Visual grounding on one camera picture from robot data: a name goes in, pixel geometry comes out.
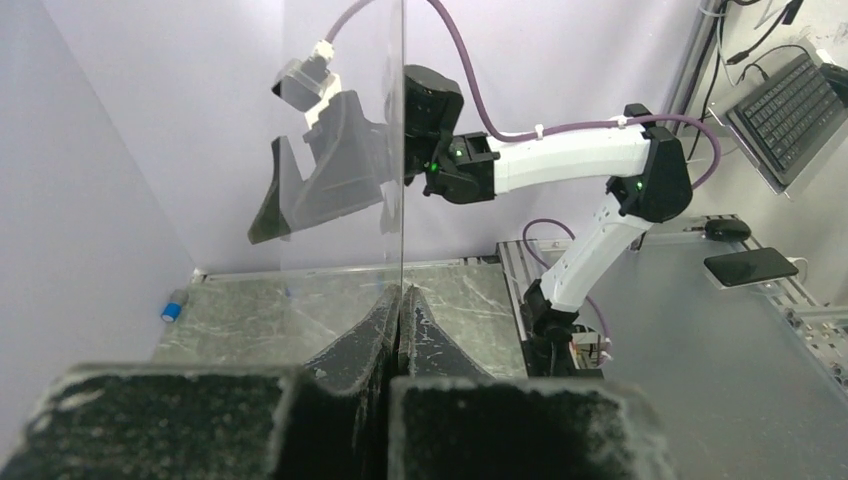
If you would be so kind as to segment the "clear glass pane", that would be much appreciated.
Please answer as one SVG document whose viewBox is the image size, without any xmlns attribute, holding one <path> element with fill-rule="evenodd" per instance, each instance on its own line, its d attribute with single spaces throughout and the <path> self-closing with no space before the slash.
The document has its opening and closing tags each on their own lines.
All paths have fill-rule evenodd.
<svg viewBox="0 0 848 480">
<path fill-rule="evenodd" d="M 280 206 L 285 270 L 352 268 L 374 290 L 402 278 L 405 5 L 287 1 Z"/>
</svg>

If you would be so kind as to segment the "blue capped small bottle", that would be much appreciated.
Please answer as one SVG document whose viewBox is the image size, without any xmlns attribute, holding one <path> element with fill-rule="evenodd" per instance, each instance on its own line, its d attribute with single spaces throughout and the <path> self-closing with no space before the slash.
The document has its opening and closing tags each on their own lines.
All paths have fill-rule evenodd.
<svg viewBox="0 0 848 480">
<path fill-rule="evenodd" d="M 184 289 L 174 290 L 166 305 L 164 306 L 160 318 L 167 323 L 174 323 L 180 316 L 181 311 L 189 299 L 189 294 Z"/>
</svg>

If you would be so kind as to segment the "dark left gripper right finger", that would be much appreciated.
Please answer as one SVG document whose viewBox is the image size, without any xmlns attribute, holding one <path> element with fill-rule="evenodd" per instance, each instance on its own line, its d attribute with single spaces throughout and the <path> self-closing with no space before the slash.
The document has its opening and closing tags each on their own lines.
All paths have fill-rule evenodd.
<svg viewBox="0 0 848 480">
<path fill-rule="evenodd" d="M 390 386 L 391 479 L 672 479 L 656 411 L 630 385 L 600 378 L 489 375 L 406 290 Z"/>
</svg>

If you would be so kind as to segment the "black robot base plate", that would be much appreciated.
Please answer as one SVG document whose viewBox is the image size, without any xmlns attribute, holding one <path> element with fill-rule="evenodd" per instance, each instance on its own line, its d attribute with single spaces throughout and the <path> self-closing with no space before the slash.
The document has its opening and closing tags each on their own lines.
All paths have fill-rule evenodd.
<svg viewBox="0 0 848 480">
<path fill-rule="evenodd" d="M 608 337 L 580 324 L 568 342 L 529 334 L 520 347 L 528 377 L 603 379 L 602 365 L 609 359 Z"/>
</svg>

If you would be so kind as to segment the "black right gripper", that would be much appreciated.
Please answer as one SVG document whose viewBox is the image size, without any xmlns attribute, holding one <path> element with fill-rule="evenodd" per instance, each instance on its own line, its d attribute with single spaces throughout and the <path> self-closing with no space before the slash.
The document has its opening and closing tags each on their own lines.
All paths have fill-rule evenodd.
<svg viewBox="0 0 848 480">
<path fill-rule="evenodd" d="M 459 84 L 421 65 L 407 65 L 403 73 L 402 128 L 368 120 L 352 90 L 331 97 L 303 136 L 315 160 L 307 182 L 289 139 L 272 142 L 277 180 L 248 229 L 251 244 L 388 204 L 393 187 L 417 176 L 425 179 L 424 195 L 452 204 L 495 198 L 499 153 L 482 132 L 454 132 L 464 106 Z"/>
</svg>

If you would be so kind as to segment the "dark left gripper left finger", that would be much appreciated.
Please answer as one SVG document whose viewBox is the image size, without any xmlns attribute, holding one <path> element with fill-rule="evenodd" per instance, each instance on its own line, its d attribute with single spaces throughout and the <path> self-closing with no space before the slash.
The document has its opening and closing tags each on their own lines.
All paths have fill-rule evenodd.
<svg viewBox="0 0 848 480">
<path fill-rule="evenodd" d="M 5 479 L 382 479 L 401 289 L 302 365 L 90 363 L 36 404 Z"/>
</svg>

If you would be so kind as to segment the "black smartphone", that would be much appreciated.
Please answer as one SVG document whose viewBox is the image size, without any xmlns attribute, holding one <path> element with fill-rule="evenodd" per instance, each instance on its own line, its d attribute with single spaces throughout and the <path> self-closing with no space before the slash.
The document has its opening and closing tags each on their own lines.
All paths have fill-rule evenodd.
<svg viewBox="0 0 848 480">
<path fill-rule="evenodd" d="M 703 265 L 724 288 L 760 284 L 799 273 L 787 257 L 772 247 L 708 257 Z"/>
</svg>

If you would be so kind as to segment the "black computer mouse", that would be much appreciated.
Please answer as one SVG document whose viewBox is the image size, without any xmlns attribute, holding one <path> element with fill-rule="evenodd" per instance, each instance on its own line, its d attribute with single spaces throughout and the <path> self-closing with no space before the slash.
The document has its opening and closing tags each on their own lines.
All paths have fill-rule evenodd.
<svg viewBox="0 0 848 480">
<path fill-rule="evenodd" d="M 747 223 L 735 218 L 710 219 L 703 227 L 705 239 L 724 243 L 741 243 L 750 238 L 752 230 Z"/>
</svg>

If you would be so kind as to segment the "white aluminium side rail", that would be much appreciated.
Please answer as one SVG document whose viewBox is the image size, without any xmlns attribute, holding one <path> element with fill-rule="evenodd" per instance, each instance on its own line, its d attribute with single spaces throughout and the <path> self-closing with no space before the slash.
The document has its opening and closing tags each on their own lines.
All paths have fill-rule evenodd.
<svg viewBox="0 0 848 480">
<path fill-rule="evenodd" d="M 501 260 L 497 254 L 491 255 L 482 255 L 482 256 L 470 256 L 470 257 L 460 257 L 455 259 L 447 259 L 447 260 L 433 260 L 433 261 L 415 261 L 408 262 L 403 265 L 404 270 L 410 269 L 429 269 L 429 268 L 441 268 L 441 267 L 449 267 L 449 266 L 478 266 L 478 265 L 489 265 L 489 264 L 500 264 Z M 203 284 L 209 282 L 216 281 L 242 281 L 242 280 L 255 280 L 255 279 L 267 279 L 267 278 L 276 278 L 276 277 L 309 277 L 316 275 L 338 275 L 338 274 L 349 274 L 349 273 L 385 273 L 389 272 L 391 267 L 386 265 L 366 265 L 366 266 L 351 266 L 351 267 L 328 267 L 328 268 L 309 268 L 309 269 L 296 269 L 296 270 L 274 270 L 274 271 L 261 271 L 261 272 L 247 272 L 247 273 L 227 273 L 227 274 L 209 274 L 204 273 L 199 269 L 196 269 L 190 279 L 189 284 Z"/>
</svg>

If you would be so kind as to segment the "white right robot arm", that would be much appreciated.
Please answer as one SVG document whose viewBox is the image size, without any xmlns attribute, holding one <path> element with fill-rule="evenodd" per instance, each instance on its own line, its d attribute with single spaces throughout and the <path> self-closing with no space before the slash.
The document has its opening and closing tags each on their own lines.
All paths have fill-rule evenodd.
<svg viewBox="0 0 848 480">
<path fill-rule="evenodd" d="M 606 179 L 592 229 L 524 293 L 522 316 L 537 336 L 568 331 L 618 255 L 691 202 L 678 138 L 639 104 L 597 127 L 500 142 L 485 133 L 455 133 L 464 104 L 455 81 L 420 65 L 406 66 L 404 76 L 403 181 L 423 176 L 425 195 L 467 205 L 535 185 Z M 307 118 L 303 140 L 315 167 L 303 177 L 289 140 L 272 142 L 274 180 L 248 229 L 252 244 L 363 210 L 382 198 L 388 180 L 388 127 L 369 121 L 358 94 L 341 89 L 336 75 L 293 62 L 273 91 Z"/>
</svg>

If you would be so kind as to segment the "black keyboard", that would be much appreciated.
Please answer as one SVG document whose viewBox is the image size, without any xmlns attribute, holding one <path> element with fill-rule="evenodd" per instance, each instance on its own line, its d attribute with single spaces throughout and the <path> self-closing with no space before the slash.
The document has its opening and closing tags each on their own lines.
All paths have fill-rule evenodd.
<svg viewBox="0 0 848 480">
<path fill-rule="evenodd" d="M 788 187 L 847 121 L 847 107 L 802 53 L 730 107 L 728 118 L 757 160 Z"/>
</svg>

